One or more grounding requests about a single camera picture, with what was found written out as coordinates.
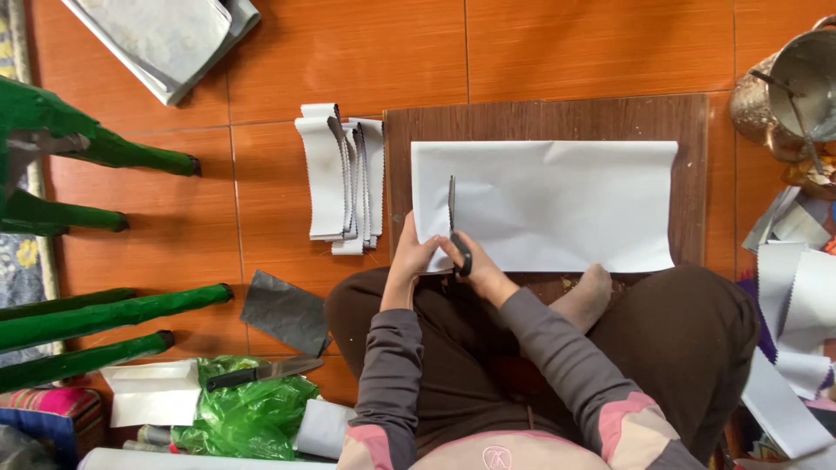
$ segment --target patterned rug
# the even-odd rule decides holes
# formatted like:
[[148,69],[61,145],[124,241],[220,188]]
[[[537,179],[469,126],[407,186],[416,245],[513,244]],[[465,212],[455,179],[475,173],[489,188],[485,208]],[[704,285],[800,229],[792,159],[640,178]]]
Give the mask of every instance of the patterned rug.
[[[26,51],[16,49],[25,48],[26,44],[25,41],[15,41],[16,37],[26,37],[22,15],[23,3],[20,0],[0,0],[0,75],[28,82],[28,64],[21,64],[25,61],[20,60],[21,57],[25,57]],[[28,176],[24,176],[18,186],[29,189],[28,181],[32,175],[42,177],[37,169],[34,173],[30,172]],[[49,245],[50,241],[42,239],[40,243]],[[0,308],[47,299],[41,252],[51,253],[51,250],[39,249],[38,238],[35,236],[0,233]],[[54,282],[54,278],[48,277],[49,286]],[[58,354],[63,349],[63,344],[58,342],[1,354],[0,367]]]

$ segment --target brown pants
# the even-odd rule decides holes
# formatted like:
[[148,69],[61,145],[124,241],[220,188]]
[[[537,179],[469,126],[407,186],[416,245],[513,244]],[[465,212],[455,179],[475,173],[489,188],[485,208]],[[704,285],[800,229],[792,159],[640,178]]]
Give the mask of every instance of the brown pants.
[[[357,273],[325,300],[331,333],[358,378],[387,273]],[[534,428],[580,443],[571,414],[551,389],[524,402],[508,395],[492,365],[498,356],[518,354],[516,339],[491,322],[468,286],[443,288],[441,279],[425,276],[415,289],[425,347],[415,431],[419,457],[484,431]],[[681,266],[628,289],[589,338],[659,403],[686,447],[707,462],[748,377],[759,327],[755,312],[752,299],[733,283]]]

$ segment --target black rubber tip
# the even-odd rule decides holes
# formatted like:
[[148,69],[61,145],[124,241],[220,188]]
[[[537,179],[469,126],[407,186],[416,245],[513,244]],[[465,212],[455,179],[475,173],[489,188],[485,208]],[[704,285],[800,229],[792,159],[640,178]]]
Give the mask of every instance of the black rubber tip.
[[163,341],[166,342],[166,349],[171,348],[175,341],[174,341],[174,332],[171,330],[157,330],[157,333]]
[[224,288],[224,289],[226,289],[226,290],[227,290],[227,300],[230,300],[230,299],[232,299],[233,297],[235,297],[235,293],[234,293],[234,292],[232,292],[232,288],[231,288],[231,287],[229,287],[229,284],[227,284],[227,283],[221,283],[221,285],[223,286],[223,288]]
[[201,161],[197,160],[197,158],[191,155],[189,155],[189,160],[191,160],[191,175],[203,176],[203,170],[201,169]]
[[125,215],[124,212],[119,213],[119,225],[116,226],[114,232],[121,232],[123,230],[127,230],[130,228],[130,224],[128,223],[128,216]]

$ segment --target black knife handle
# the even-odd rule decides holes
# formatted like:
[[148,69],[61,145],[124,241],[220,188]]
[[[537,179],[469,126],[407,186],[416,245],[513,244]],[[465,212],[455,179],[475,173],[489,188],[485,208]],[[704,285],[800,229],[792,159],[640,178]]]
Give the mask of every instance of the black knife handle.
[[218,388],[226,388],[229,386],[239,386],[249,382],[256,381],[256,369],[241,369],[228,374],[215,375],[206,380],[206,391],[214,391]]
[[466,276],[470,275],[471,269],[473,267],[473,253],[471,253],[470,248],[467,247],[464,240],[459,237],[459,234],[453,232],[450,234],[450,241],[456,245],[456,248],[459,249],[459,253],[461,253],[462,257],[465,259],[464,263],[461,266],[456,266],[453,269],[459,276],[465,278]]

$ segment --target scissors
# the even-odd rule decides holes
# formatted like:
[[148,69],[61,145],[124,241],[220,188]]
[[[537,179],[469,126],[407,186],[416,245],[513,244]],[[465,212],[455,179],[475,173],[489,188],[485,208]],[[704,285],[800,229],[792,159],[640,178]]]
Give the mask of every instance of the scissors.
[[458,233],[453,231],[453,217],[456,215],[456,177],[450,175],[450,192],[447,193],[447,209],[450,211],[450,241],[459,249],[465,261],[462,266],[453,263],[453,273],[457,273],[461,277],[466,277],[470,274],[473,267],[473,253],[470,248],[461,240]]

